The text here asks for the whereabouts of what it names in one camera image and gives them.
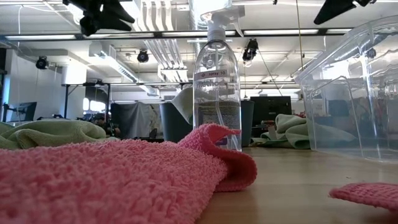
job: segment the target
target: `ceiling light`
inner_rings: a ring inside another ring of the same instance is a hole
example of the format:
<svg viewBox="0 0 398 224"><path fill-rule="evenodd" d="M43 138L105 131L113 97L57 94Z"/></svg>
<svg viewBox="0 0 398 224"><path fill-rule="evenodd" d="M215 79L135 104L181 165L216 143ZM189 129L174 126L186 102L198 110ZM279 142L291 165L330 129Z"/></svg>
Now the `ceiling light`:
<svg viewBox="0 0 398 224"><path fill-rule="evenodd" d="M233 6L260 6L260 5L268 5L273 4L273 1L239 1L233 2Z"/></svg>
<svg viewBox="0 0 398 224"><path fill-rule="evenodd" d="M207 43L207 39L193 39L193 40L187 40L187 43L189 44L195 44L195 43ZM225 42L232 42L232 39L226 39Z"/></svg>
<svg viewBox="0 0 398 224"><path fill-rule="evenodd" d="M73 40L74 35L8 35L7 40Z"/></svg>
<svg viewBox="0 0 398 224"><path fill-rule="evenodd" d="M235 35L235 31L234 30L227 30L225 31L225 35Z"/></svg>
<svg viewBox="0 0 398 224"><path fill-rule="evenodd" d="M143 85L180 85L180 83L173 82L173 83L168 83L168 82L160 82L160 83L143 83Z"/></svg>
<svg viewBox="0 0 398 224"><path fill-rule="evenodd" d="M138 83L111 83L112 86L138 86Z"/></svg>
<svg viewBox="0 0 398 224"><path fill-rule="evenodd" d="M42 1L1 1L0 6L15 6L15 5L41 5Z"/></svg>
<svg viewBox="0 0 398 224"><path fill-rule="evenodd" d="M164 37L190 37L190 36L206 37L207 31L164 32L162 35Z"/></svg>
<svg viewBox="0 0 398 224"><path fill-rule="evenodd" d="M261 85L262 82L241 82L242 85Z"/></svg>
<svg viewBox="0 0 398 224"><path fill-rule="evenodd" d="M290 30L245 30L244 35L298 35L298 29ZM317 34L317 29L302 29L301 34Z"/></svg>
<svg viewBox="0 0 398 224"><path fill-rule="evenodd" d="M326 31L327 34L345 34L351 29L328 29Z"/></svg>
<svg viewBox="0 0 398 224"><path fill-rule="evenodd" d="M121 39L121 38L151 38L155 35L153 33L113 33L113 34L92 34L89 37L85 37L85 39Z"/></svg>

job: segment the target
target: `bottle label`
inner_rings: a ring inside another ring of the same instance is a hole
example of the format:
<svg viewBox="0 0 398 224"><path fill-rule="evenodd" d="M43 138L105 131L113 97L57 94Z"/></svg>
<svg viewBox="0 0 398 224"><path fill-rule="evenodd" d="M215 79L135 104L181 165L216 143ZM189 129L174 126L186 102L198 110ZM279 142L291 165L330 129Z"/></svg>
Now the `bottle label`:
<svg viewBox="0 0 398 224"><path fill-rule="evenodd" d="M206 78L226 78L226 77L228 77L226 70L214 70L214 71L196 73L193 78L195 81L197 81Z"/></svg>

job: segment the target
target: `metal stand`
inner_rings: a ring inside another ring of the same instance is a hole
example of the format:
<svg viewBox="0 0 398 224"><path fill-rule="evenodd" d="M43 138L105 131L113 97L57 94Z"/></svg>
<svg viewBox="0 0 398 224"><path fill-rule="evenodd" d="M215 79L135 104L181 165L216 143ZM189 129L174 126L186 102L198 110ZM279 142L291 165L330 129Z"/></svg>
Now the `metal stand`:
<svg viewBox="0 0 398 224"><path fill-rule="evenodd" d="M108 97L105 103L105 123L109 121L109 101L111 99L111 84L108 85Z"/></svg>
<svg viewBox="0 0 398 224"><path fill-rule="evenodd" d="M2 106L2 122L6 122L7 121L7 111L9 110L10 106L8 104L3 104Z"/></svg>
<svg viewBox="0 0 398 224"><path fill-rule="evenodd" d="M67 112L68 112L68 97L69 97L69 84L65 85L65 109L63 111L63 117L66 119L67 118Z"/></svg>

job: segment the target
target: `computer monitor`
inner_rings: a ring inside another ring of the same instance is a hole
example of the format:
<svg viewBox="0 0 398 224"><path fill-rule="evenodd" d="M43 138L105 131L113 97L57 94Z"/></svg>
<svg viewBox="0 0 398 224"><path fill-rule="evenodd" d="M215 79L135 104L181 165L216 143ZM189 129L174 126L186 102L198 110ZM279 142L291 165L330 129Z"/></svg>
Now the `computer monitor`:
<svg viewBox="0 0 398 224"><path fill-rule="evenodd" d="M261 121L275 121L278 114L292 114L290 96L254 96L253 126Z"/></svg>
<svg viewBox="0 0 398 224"><path fill-rule="evenodd" d="M10 122L33 121L36 105L37 102L9 105L8 111L12 111Z"/></svg>

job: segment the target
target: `gray trash can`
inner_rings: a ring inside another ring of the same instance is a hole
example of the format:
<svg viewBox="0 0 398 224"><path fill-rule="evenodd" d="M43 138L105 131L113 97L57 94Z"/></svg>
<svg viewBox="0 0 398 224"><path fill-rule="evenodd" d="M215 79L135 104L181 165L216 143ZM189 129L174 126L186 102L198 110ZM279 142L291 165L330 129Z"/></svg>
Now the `gray trash can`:
<svg viewBox="0 0 398 224"><path fill-rule="evenodd" d="M164 141L179 142L193 127L188 124L176 107L170 103L162 103L160 105L160 115L162 118Z"/></svg>
<svg viewBox="0 0 398 224"><path fill-rule="evenodd" d="M242 147L247 147L251 140L251 128L253 123L254 102L250 100L241 101L242 119Z"/></svg>
<svg viewBox="0 0 398 224"><path fill-rule="evenodd" d="M242 147L246 147L250 144L253 110L253 101L244 100L241 102ZM160 115L162 117L163 136L165 141L179 142L193 129L192 125L187 123L172 103L167 102L161 104Z"/></svg>

